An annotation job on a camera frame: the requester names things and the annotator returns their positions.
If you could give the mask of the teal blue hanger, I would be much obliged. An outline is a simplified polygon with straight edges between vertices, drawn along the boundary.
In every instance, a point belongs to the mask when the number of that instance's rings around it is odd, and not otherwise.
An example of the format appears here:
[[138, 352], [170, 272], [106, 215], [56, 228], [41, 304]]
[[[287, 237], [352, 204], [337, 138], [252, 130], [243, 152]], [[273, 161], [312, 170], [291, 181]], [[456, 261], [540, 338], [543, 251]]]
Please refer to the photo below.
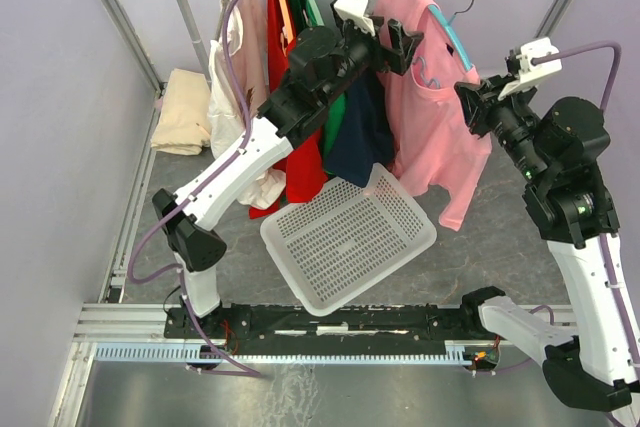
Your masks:
[[[446, 34], [446, 37], [449, 39], [449, 43], [447, 44], [447, 46], [451, 48], [450, 55], [451, 56], [453, 56], [454, 54], [458, 55], [465, 72], [469, 72], [472, 69], [473, 64], [470, 61], [469, 55], [466, 52], [466, 49], [464, 48], [459, 36], [457, 35], [457, 33], [453, 28], [453, 22], [455, 21], [458, 15], [461, 15], [470, 11], [474, 6], [474, 3], [475, 3], [475, 0], [470, 0], [469, 5], [465, 9], [455, 11], [449, 18], [446, 18], [444, 16], [440, 7], [437, 4], [431, 3], [428, 6], [429, 12], [435, 18], [437, 23], [440, 25], [440, 27]], [[425, 58], [423, 56], [417, 56], [414, 59], [413, 64], [417, 64], [417, 63], [420, 64], [419, 75], [424, 86], [440, 88], [441, 84], [437, 78], [435, 77], [428, 78], [426, 76], [427, 62]]]

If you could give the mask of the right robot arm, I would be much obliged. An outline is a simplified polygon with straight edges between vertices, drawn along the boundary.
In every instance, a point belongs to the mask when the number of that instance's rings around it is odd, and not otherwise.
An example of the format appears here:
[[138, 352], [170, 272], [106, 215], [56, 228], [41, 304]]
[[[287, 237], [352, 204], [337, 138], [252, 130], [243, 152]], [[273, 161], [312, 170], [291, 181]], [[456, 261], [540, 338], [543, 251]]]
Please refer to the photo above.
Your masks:
[[458, 315], [467, 336], [504, 338], [542, 369], [564, 405], [639, 422], [639, 327], [624, 282], [619, 219], [598, 156], [609, 146], [602, 111], [574, 96], [538, 115], [532, 90], [504, 94], [505, 78], [457, 83], [476, 135], [493, 135], [523, 176], [526, 211], [563, 277], [575, 317], [569, 331], [517, 306], [502, 290], [467, 294]]

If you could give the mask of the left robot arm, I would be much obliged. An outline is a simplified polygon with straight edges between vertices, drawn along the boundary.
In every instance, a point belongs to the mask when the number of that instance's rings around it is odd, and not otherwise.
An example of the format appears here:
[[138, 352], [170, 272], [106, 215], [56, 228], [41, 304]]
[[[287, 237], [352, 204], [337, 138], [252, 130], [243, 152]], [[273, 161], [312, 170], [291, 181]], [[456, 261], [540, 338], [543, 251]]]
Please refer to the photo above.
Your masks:
[[226, 252], [215, 231], [221, 216], [260, 174], [323, 126], [333, 102], [366, 70], [405, 74], [423, 39], [422, 33], [382, 17], [375, 18], [372, 32], [351, 20], [343, 23], [340, 35], [321, 26], [304, 30], [289, 53], [280, 85], [245, 132], [182, 189], [161, 189], [153, 196], [189, 303], [186, 323], [198, 336], [212, 336], [221, 325], [215, 272]]

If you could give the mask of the pink t shirt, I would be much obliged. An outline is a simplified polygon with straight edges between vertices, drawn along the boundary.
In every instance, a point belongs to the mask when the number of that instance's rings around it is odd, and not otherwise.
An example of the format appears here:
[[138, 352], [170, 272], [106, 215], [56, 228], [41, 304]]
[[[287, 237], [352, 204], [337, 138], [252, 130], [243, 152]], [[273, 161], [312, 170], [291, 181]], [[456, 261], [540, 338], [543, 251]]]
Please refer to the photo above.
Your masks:
[[397, 20], [424, 39], [416, 60], [402, 76], [387, 73], [379, 79], [385, 89], [387, 118], [396, 155], [392, 173], [411, 196], [431, 186], [444, 188], [449, 203], [439, 223], [460, 229], [491, 154], [489, 137], [469, 132], [459, 97], [458, 82], [477, 84], [475, 67], [450, 39], [433, 0], [377, 0], [374, 14]]

